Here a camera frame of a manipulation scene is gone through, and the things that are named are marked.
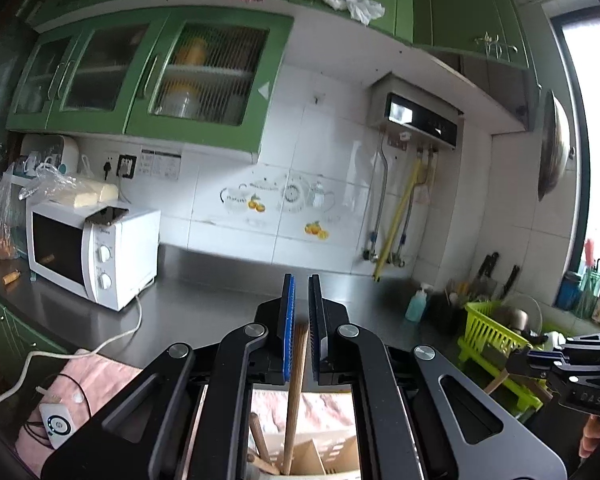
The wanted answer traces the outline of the person's right hand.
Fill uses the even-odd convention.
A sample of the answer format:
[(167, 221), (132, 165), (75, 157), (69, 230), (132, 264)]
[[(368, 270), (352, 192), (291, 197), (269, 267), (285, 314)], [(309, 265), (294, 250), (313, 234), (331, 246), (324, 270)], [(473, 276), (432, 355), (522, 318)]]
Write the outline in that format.
[(600, 417), (590, 415), (583, 427), (582, 438), (579, 445), (581, 460), (589, 458), (600, 445)]

